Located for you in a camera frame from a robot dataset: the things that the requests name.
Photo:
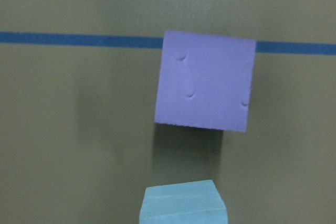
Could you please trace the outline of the light blue foam block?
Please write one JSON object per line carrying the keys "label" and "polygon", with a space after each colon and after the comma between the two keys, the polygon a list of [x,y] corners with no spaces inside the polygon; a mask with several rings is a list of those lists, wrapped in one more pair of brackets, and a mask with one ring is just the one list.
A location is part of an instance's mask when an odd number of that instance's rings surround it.
{"label": "light blue foam block", "polygon": [[146,188],[139,223],[228,223],[228,215],[208,179]]}

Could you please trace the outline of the purple foam block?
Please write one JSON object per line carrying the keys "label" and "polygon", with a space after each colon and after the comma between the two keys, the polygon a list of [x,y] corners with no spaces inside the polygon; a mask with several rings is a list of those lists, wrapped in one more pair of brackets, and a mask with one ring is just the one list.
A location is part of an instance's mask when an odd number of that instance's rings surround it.
{"label": "purple foam block", "polygon": [[156,123],[244,132],[256,41],[164,33]]}

